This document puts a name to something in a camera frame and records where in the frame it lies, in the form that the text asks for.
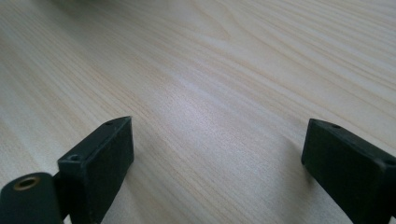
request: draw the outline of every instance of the wood grain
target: wood grain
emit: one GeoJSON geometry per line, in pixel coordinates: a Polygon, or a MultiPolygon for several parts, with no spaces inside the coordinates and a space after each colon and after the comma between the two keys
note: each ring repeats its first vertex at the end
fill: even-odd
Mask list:
{"type": "Polygon", "coordinates": [[[395,40],[393,0],[1,1],[0,184],[131,115],[104,223],[350,223],[306,125],[396,155],[395,40]]]}

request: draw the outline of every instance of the small hole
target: small hole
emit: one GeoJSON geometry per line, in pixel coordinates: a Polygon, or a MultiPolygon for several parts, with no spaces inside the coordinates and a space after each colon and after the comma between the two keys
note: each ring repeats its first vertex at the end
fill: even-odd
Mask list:
{"type": "Polygon", "coordinates": [[[70,161],[79,161],[79,155],[71,155],[69,156],[70,161]]]}
{"type": "Polygon", "coordinates": [[[385,161],[387,165],[396,165],[396,161],[385,161]]]}
{"type": "Polygon", "coordinates": [[[26,190],[34,187],[40,180],[37,176],[29,176],[14,185],[15,190],[26,190]]]}

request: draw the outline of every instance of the clamp jaw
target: clamp jaw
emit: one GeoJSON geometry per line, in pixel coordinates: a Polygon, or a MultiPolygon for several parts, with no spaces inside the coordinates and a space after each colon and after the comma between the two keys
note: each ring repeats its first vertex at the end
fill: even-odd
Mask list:
{"type": "Polygon", "coordinates": [[[309,120],[302,163],[353,223],[396,216],[396,158],[354,133],[309,120]]]}
{"type": "Polygon", "coordinates": [[[3,223],[100,223],[134,161],[131,117],[102,124],[58,160],[55,176],[34,173],[5,185],[3,223]]]}

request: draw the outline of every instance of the light wood surface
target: light wood surface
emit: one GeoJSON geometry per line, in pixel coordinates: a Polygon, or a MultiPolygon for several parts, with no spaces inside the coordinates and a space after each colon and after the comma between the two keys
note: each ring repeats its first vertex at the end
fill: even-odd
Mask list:
{"type": "Polygon", "coordinates": [[[0,184],[130,115],[104,223],[350,223],[306,126],[396,155],[395,40],[394,0],[3,0],[0,184]]]}

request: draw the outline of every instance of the wooden table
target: wooden table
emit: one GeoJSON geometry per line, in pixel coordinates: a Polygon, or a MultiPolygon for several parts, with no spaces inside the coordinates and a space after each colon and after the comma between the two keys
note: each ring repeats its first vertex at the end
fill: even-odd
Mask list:
{"type": "Polygon", "coordinates": [[[0,184],[130,115],[104,223],[350,223],[306,126],[396,155],[395,40],[394,0],[1,1],[0,184]]]}

